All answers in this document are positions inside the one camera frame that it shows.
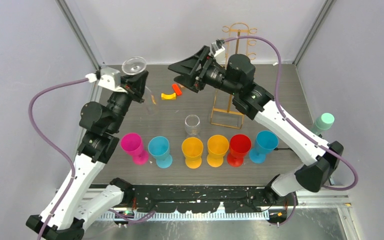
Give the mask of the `yellow wine glass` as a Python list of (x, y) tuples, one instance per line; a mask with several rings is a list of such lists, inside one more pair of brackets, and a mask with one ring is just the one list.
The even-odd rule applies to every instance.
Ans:
[(186, 138), (182, 142), (181, 150), (185, 157), (185, 164), (188, 168), (197, 169), (201, 166), (204, 145), (199, 138)]
[(213, 168), (220, 167), (229, 147), (229, 141), (225, 136), (219, 134), (211, 136), (207, 141), (207, 163)]

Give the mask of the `pink plastic wine glass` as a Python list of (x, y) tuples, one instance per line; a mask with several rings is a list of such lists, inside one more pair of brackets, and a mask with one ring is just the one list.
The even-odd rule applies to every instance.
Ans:
[(132, 158), (136, 165), (144, 165), (149, 160), (142, 137), (134, 132), (124, 135), (120, 141), (121, 148)]

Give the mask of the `clear wine glass front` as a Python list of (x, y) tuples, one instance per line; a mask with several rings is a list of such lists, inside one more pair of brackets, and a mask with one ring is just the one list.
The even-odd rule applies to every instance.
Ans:
[(200, 132), (200, 123), (200, 118), (197, 115), (188, 115), (184, 120), (185, 132), (189, 136), (197, 136)]

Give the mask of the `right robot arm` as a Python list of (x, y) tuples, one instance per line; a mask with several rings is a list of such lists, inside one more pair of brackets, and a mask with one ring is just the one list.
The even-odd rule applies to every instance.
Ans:
[(343, 145), (327, 142), (279, 110), (274, 96), (254, 82), (256, 68), (246, 55), (234, 54), (222, 67), (210, 55), (210, 47), (203, 46), (168, 69), (178, 74), (175, 82), (195, 93), (210, 85), (232, 94), (232, 103), (240, 113), (268, 128), (300, 158), (300, 168), (277, 175), (265, 187), (265, 198), (271, 205), (279, 205), (286, 195), (301, 189), (317, 193), (337, 168)]

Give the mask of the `red plastic wine glass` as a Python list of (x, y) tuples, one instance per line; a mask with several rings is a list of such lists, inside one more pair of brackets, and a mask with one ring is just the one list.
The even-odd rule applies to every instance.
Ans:
[(229, 153), (227, 163), (232, 167), (240, 167), (244, 157), (252, 148), (251, 139), (245, 134), (234, 135), (229, 142)]

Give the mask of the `blue wine glass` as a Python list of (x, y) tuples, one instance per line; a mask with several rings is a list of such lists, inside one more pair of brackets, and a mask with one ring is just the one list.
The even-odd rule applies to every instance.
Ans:
[(156, 136), (148, 143), (148, 151), (156, 160), (156, 165), (161, 169), (169, 168), (173, 163), (170, 154), (170, 142), (164, 136)]
[(254, 147), (248, 153), (250, 160), (255, 164), (262, 164), (278, 144), (278, 137), (273, 132), (268, 130), (259, 132), (255, 138)]

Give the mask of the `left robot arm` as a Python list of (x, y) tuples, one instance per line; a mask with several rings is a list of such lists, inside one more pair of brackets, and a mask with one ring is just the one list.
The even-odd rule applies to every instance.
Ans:
[(134, 200), (133, 186), (114, 178), (89, 202), (81, 204), (85, 193), (113, 155), (122, 122), (132, 102), (143, 103), (148, 71), (122, 75), (107, 67), (85, 77), (86, 82), (111, 90), (106, 105), (96, 101), (86, 103), (80, 112), (79, 125), (85, 134), (74, 159), (68, 159), (69, 173), (49, 205), (37, 215), (31, 215), (26, 226), (38, 239), (80, 240), (85, 231), (101, 215), (120, 205), (128, 207)]

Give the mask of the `clear wine glass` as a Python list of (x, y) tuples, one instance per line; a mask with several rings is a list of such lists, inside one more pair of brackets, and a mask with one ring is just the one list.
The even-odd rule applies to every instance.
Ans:
[[(147, 63), (143, 57), (135, 56), (125, 60), (122, 64), (122, 71), (126, 75), (137, 75), (146, 69)], [(155, 115), (158, 112), (158, 105), (152, 91), (145, 85), (144, 86), (144, 106), (149, 115)]]
[(189, 136), (197, 136), (200, 132), (200, 123), (200, 118), (197, 115), (188, 115), (184, 120), (185, 132)]

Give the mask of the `yellow wine glass front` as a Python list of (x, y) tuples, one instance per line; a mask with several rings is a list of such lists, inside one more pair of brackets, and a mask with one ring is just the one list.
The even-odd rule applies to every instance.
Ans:
[(207, 163), (213, 168), (220, 167), (229, 147), (229, 141), (225, 136), (219, 134), (211, 136), (207, 141)]

